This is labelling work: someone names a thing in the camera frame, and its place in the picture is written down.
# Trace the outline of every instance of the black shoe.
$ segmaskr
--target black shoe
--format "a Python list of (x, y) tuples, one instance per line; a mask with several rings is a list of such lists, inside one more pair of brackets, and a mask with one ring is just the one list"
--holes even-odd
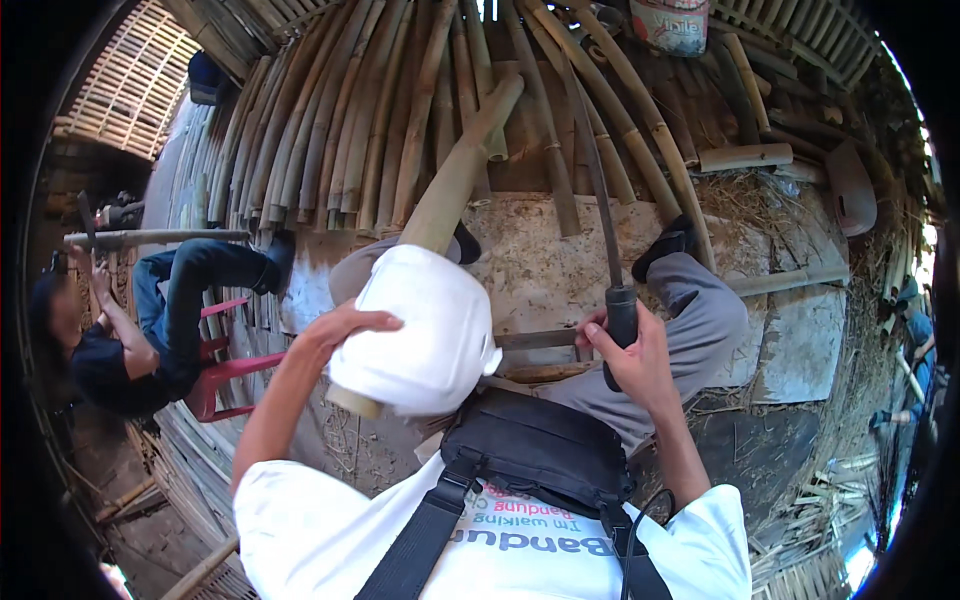
[(467, 230), (463, 221), (457, 222), (457, 228), (453, 230), (453, 239), (457, 240), (457, 244), (460, 244), (460, 262), (457, 263), (458, 265), (472, 265), (479, 260), (482, 253), (480, 242)]
[(881, 423), (888, 423), (888, 422), (890, 422), (890, 418), (891, 418), (892, 416), (893, 416), (893, 415), (891, 415), (891, 413), (888, 412), (888, 411), (876, 411), (876, 412), (874, 412), (873, 416), (870, 417), (870, 428), (871, 428), (871, 429), (877, 429), (877, 428), (880, 426)]
[(274, 240), (267, 249), (267, 270), (263, 274), (263, 289), (279, 294), (294, 266), (297, 254), (297, 238), (293, 231), (281, 229), (274, 232)]
[(693, 228), (693, 222), (686, 215), (680, 215), (663, 230), (647, 252), (641, 254), (640, 258), (634, 262), (630, 274), (634, 276), (634, 281), (646, 283), (647, 271), (655, 260), (674, 252), (690, 253), (696, 245), (697, 232)]

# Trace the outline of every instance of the white t-shirt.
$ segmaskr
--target white t-shirt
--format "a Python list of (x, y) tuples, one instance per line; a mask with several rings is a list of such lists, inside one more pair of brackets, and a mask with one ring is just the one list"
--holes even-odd
[[(300, 463), (253, 465), (233, 500), (247, 577), (263, 598), (353, 598), (443, 470), (438, 452), (371, 500)], [(637, 536), (674, 600), (750, 597), (747, 535), (733, 486), (709, 490), (666, 528), (645, 517)], [(468, 493), (420, 598), (616, 600), (621, 580), (600, 521), (488, 484)]]

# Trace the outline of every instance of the red plastic chair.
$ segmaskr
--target red plastic chair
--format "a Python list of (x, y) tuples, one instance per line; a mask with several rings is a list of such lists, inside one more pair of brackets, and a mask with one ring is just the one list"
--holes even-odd
[[(246, 298), (223, 302), (214, 306), (208, 306), (201, 311), (201, 317), (209, 317), (217, 313), (229, 310), (234, 306), (239, 306), (247, 302)], [(212, 352), (224, 349), (229, 344), (229, 337), (217, 338), (215, 340), (205, 340), (200, 344), (202, 358), (207, 358)], [(286, 352), (278, 352), (267, 356), (254, 356), (254, 358), (238, 358), (228, 360), (223, 363), (217, 363), (207, 367), (200, 373), (200, 379), (193, 384), (190, 394), (183, 399), (187, 408), (193, 413), (197, 421), (201, 423), (210, 423), (216, 420), (239, 417), (253, 412), (253, 406), (240, 406), (229, 408), (227, 410), (217, 410), (217, 389), (231, 380), (233, 377), (250, 374), (252, 372), (263, 371), (270, 367), (275, 367), (283, 360)]]

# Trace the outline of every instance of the black shoulder strap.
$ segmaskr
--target black shoulder strap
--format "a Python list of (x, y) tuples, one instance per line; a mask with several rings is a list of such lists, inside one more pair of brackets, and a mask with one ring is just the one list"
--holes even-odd
[(471, 456), (468, 450), (462, 450), (441, 473), (437, 487), (423, 497), (354, 600), (416, 600), (420, 597), (433, 565), (443, 554), (464, 511), (467, 491), (476, 484), (479, 468), (480, 455)]
[(634, 524), (623, 507), (619, 504), (604, 506), (600, 510), (600, 522), (613, 542), (613, 554), (620, 561), (631, 595), (644, 600), (672, 600), (670, 589), (657, 572), (642, 541), (634, 540), (633, 552), (627, 556)]

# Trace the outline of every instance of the black bag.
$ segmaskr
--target black bag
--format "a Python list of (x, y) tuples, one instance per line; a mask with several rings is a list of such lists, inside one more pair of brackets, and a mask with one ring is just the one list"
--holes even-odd
[(623, 510), (634, 491), (620, 436), (604, 422), (541, 398), (490, 388), (474, 393), (444, 434), (446, 469), (377, 565), (358, 600), (414, 599), (444, 552), (467, 491), (483, 478), (557, 508), (599, 519), (634, 598), (669, 600), (670, 591), (646, 548), (634, 541)]

